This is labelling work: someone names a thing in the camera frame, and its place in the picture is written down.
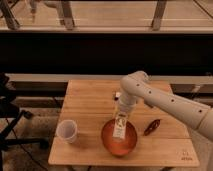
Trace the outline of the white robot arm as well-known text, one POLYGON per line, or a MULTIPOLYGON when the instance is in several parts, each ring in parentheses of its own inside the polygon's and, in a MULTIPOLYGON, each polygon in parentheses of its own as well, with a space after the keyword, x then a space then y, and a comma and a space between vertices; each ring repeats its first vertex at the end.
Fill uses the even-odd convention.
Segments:
POLYGON ((208 105, 157 89, 148 83, 148 75, 137 71, 120 81, 118 109, 130 113, 138 98, 172 115, 213 142, 213 108, 208 105))

